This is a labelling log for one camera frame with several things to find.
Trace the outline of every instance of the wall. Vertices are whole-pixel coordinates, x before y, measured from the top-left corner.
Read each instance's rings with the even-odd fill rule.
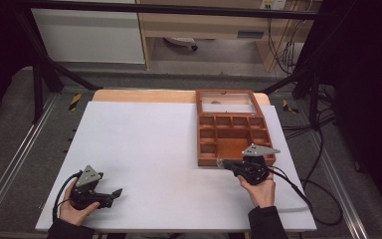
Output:
[[[133,0],[111,2],[134,3]],[[57,62],[144,64],[135,13],[32,11],[48,53]]]

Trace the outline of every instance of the wooden tray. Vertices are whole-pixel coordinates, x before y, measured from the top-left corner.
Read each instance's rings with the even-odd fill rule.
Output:
[[[198,165],[217,166],[216,160],[241,161],[249,145],[272,147],[266,121],[252,91],[197,90]],[[276,161],[265,155],[267,165]]]

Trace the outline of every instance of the white table surface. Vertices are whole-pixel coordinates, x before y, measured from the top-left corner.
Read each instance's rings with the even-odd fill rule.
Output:
[[[274,107],[262,107],[275,166],[301,188]],[[103,179],[95,191],[123,188],[111,208],[85,221],[104,232],[239,232],[250,229],[250,197],[233,172],[197,165],[195,104],[89,102],[36,225],[48,230],[64,181],[88,164]],[[315,230],[306,204],[281,178],[275,205],[286,231]]]

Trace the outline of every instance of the human hand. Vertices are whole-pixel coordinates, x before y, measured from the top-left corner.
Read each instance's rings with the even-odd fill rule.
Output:
[[[60,219],[68,223],[81,226],[86,217],[89,216],[100,206],[100,203],[94,202],[84,210],[80,211],[74,208],[70,202],[70,194],[75,184],[76,180],[74,180],[71,183],[71,185],[67,188],[67,190],[65,190],[64,202],[61,204],[60,208]]]
[[[251,200],[255,207],[260,206],[270,207],[275,203],[275,188],[276,184],[273,181],[273,174],[270,173],[268,178],[257,185],[251,185],[248,181],[241,175],[238,175],[241,186],[244,187],[250,194]]]

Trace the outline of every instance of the sleeve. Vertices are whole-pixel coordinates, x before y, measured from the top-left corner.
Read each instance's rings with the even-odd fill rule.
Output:
[[[256,207],[248,214],[253,239],[287,238],[275,206]]]
[[[95,231],[85,226],[76,226],[57,218],[48,232],[48,239],[92,239]]]

